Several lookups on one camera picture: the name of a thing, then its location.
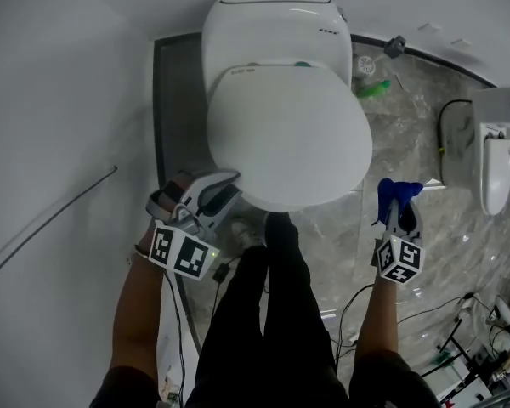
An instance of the gray marble tile floor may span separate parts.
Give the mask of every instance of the gray marble tile floor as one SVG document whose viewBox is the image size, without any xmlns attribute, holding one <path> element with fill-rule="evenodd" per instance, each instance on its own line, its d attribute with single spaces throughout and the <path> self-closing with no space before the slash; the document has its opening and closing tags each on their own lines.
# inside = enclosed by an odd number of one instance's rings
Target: gray marble tile floor
<svg viewBox="0 0 510 408">
<path fill-rule="evenodd" d="M 377 57 L 381 49 L 354 44 L 354 52 Z M 212 166 L 205 137 L 200 41 L 194 38 L 163 47 L 161 76 L 162 138 L 168 174 L 180 168 Z M 467 98 L 474 89 L 483 87 L 467 76 L 410 55 L 379 60 L 371 81 L 384 78 L 391 80 L 391 87 L 383 96 L 361 100 L 373 137 L 372 162 L 363 182 L 337 201 L 292 214 L 320 310 L 336 310 L 335 318 L 324 320 L 334 339 L 343 307 L 355 292 L 374 280 L 375 269 L 370 266 L 374 249 L 371 224 L 377 216 L 379 181 L 390 177 L 438 183 L 439 110 L 446 101 Z M 416 204 L 424 223 L 427 256 L 422 274 L 399 289 L 399 320 L 467 292 L 479 292 L 488 305 L 493 304 L 497 293 L 510 298 L 510 200 L 495 217 L 484 215 L 467 190 L 427 188 L 416 198 Z M 240 204 L 235 213 L 242 213 L 256 225 L 262 224 L 264 214 L 247 203 Z M 227 227 L 223 225 L 218 244 L 224 249 L 222 260 L 239 253 Z M 215 270 L 218 263 L 210 270 Z M 232 267 L 224 287 L 234 274 L 235 263 Z M 202 343 L 216 292 L 212 273 L 200 282 L 185 280 L 185 289 L 196 335 Z M 346 314 L 344 340 L 360 329 L 369 296 L 369 291 L 361 293 Z M 267 303 L 268 295 L 264 294 L 262 324 Z M 434 357 L 436 346 L 450 334 L 457 312 L 456 303 L 450 303 L 399 325 L 400 353 L 414 369 Z M 473 343 L 487 345 L 487 314 L 481 306 L 473 307 L 456 334 L 463 347 Z M 346 387 L 353 359 L 352 352 L 340 361 L 338 375 Z"/>
</svg>

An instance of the toilet seat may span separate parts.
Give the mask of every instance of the toilet seat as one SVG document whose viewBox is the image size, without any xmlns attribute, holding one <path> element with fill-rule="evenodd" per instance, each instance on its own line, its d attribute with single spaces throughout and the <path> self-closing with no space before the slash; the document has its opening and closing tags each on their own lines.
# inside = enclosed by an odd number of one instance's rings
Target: toilet seat
<svg viewBox="0 0 510 408">
<path fill-rule="evenodd" d="M 351 191 L 370 166 L 359 102 L 326 68 L 243 66 L 225 72 L 209 104 L 207 137 L 219 167 L 254 206 L 290 212 Z"/>
</svg>

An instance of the white cube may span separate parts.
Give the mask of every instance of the white cube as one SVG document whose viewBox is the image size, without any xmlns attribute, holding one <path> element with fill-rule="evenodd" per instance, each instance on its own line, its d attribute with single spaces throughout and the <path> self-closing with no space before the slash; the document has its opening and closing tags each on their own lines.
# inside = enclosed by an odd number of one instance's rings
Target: white cube
<svg viewBox="0 0 510 408">
<path fill-rule="evenodd" d="M 413 280 L 423 269 L 425 250 L 396 235 L 384 236 L 377 249 L 380 276 L 398 284 Z"/>
</svg>

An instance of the shoe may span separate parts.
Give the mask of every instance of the shoe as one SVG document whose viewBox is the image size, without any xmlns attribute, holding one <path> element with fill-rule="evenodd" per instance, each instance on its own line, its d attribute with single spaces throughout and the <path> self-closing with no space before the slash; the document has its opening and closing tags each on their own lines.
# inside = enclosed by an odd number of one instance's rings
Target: shoe
<svg viewBox="0 0 510 408">
<path fill-rule="evenodd" d="M 251 225 L 243 218 L 233 219 L 231 230 L 232 236 L 243 251 L 253 247 L 265 246 L 263 238 L 257 235 Z"/>
</svg>

